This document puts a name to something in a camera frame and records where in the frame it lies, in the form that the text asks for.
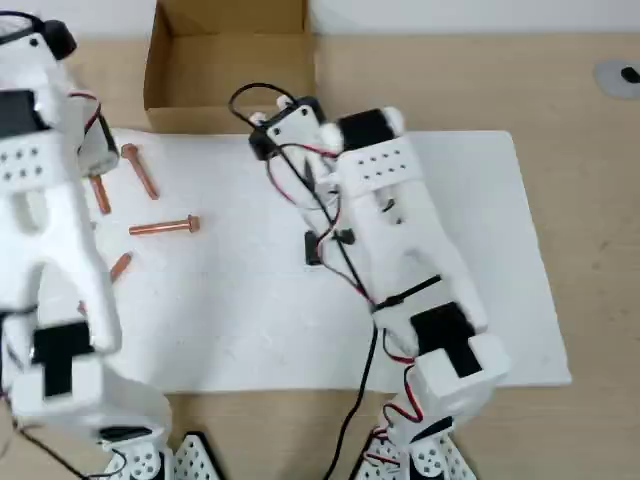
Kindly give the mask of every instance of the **wooden table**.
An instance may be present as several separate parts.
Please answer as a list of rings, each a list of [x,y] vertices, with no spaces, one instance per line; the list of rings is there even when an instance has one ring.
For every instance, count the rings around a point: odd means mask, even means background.
[[[113,126],[148,128],[145,56],[144,42],[113,41],[84,43],[75,56]],[[321,96],[333,115],[395,105],[412,129],[514,136],[575,381],[501,390],[459,431],[484,479],[638,478],[640,103],[605,97],[592,69],[601,60],[639,57],[640,35],[319,42]],[[176,439],[205,429],[230,478],[300,480],[321,478],[354,398],[268,392],[174,395],[171,402]],[[382,398],[366,397],[335,479],[346,478]],[[103,466],[86,442],[46,439],[85,471]],[[19,441],[0,463],[3,478],[42,475],[71,478]]]

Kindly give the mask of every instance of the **black plastic part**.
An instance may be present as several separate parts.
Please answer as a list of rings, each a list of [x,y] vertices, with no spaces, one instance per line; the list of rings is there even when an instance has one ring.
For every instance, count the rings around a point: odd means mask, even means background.
[[[640,83],[640,73],[633,67],[623,68],[620,72],[622,78],[624,78],[627,82],[637,85]]]
[[[225,474],[224,469],[222,468],[222,466],[220,465],[220,462],[218,461],[218,458],[213,453],[213,448],[211,448],[209,439],[204,434],[204,432],[199,432],[199,431],[187,432],[187,434],[185,435],[185,438],[187,438],[188,435],[195,435],[200,439],[200,441],[202,442],[202,445],[204,446],[205,451],[207,452],[207,456],[209,457],[209,460],[211,460],[211,465],[213,465],[213,469],[216,471],[216,474],[218,475],[220,480],[227,480],[229,477]]]
[[[451,428],[453,426],[453,417],[445,417],[442,420],[438,420],[436,423],[432,423],[427,428],[425,428],[418,435],[413,437],[411,443],[422,440],[423,438],[431,437],[436,435],[447,428]]]
[[[35,365],[43,365],[45,398],[72,392],[72,360],[94,352],[87,322],[36,330],[33,335]]]
[[[413,462],[413,457],[409,456],[409,480],[424,480],[425,478],[429,480],[444,480],[446,477],[444,476],[444,469],[437,477],[431,477],[427,472],[420,473]]]
[[[336,235],[345,245],[353,245],[356,243],[356,234],[353,233],[353,230],[350,228],[340,230]]]
[[[0,91],[0,139],[48,130],[35,110],[31,90]]]
[[[73,35],[67,28],[67,26],[59,20],[47,20],[43,22],[38,17],[24,13],[24,12],[12,12],[8,10],[0,11],[0,17],[21,17],[31,21],[31,25],[27,28],[19,30],[17,32],[3,35],[0,37],[0,45],[4,45],[20,38],[39,33],[47,43],[49,50],[53,54],[54,58],[58,61],[64,60],[77,48],[77,43],[73,38]],[[33,47],[39,45],[37,39],[32,39],[29,42]]]
[[[124,442],[125,440],[133,440],[152,433],[147,427],[117,425],[99,430],[98,436],[105,442]]]
[[[411,325],[418,336],[420,355],[444,348],[460,378],[482,370],[469,347],[469,338],[475,335],[475,330],[457,303],[414,315]]]
[[[296,111],[301,106],[310,108],[316,115],[318,123],[322,125],[327,121],[327,117],[320,106],[320,102],[315,97],[302,97],[297,99],[297,103],[289,105],[284,110],[278,112],[262,125],[258,125],[251,135],[249,135],[249,144],[253,149],[253,153],[258,160],[267,161],[269,158],[277,155],[277,150],[273,145],[273,142],[267,136],[267,130],[274,125],[277,125],[283,118],[286,118],[289,114]]]
[[[322,265],[322,260],[318,255],[318,237],[311,230],[304,234],[304,257],[310,267]]]
[[[344,151],[376,145],[393,140],[395,135],[382,110],[368,110],[338,120],[344,139]]]
[[[49,50],[56,60],[64,60],[76,51],[78,44],[67,26],[59,20],[47,20],[44,22],[42,31]]]

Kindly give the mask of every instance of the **bolt head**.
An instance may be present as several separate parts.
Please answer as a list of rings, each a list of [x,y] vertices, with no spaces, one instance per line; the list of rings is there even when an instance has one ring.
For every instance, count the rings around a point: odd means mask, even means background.
[[[187,220],[189,221],[189,231],[191,233],[196,233],[200,230],[200,217],[196,215],[189,215]]]
[[[124,158],[131,159],[138,154],[138,147],[136,147],[133,143],[127,143],[126,145],[122,146],[120,154]]]

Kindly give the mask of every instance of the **white wall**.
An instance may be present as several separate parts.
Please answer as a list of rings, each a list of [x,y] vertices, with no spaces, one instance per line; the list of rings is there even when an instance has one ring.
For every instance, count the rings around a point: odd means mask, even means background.
[[[1,8],[57,17],[84,36],[147,35],[155,5],[155,0],[0,2]],[[640,30],[640,0],[312,0],[312,5],[323,33]]]

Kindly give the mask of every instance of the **copper bolt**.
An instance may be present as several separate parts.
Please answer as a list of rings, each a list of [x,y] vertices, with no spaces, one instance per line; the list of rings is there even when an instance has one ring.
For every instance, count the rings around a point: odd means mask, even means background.
[[[98,201],[98,207],[103,215],[109,215],[111,213],[111,205],[109,204],[109,197],[107,197],[107,191],[102,184],[102,177],[100,175],[92,175],[89,177],[91,182],[91,188]]]
[[[133,170],[136,172],[136,175],[144,185],[144,189],[147,191],[151,200],[157,200],[159,198],[156,187],[153,185],[153,182],[147,175],[147,171],[142,166],[140,162],[140,157],[138,156],[138,147],[136,147],[132,143],[127,143],[122,147],[121,154],[124,158],[131,162],[131,166]]]
[[[116,283],[123,272],[127,269],[129,264],[131,263],[133,256],[131,253],[125,253],[122,255],[118,261],[115,263],[113,267],[111,267],[111,283]],[[78,312],[82,315],[87,314],[87,308],[84,305],[83,301],[78,303]]]
[[[153,233],[172,232],[174,230],[189,230],[191,233],[195,233],[200,230],[200,217],[189,215],[186,220],[179,220],[177,222],[137,225],[129,228],[129,235],[148,235]]]

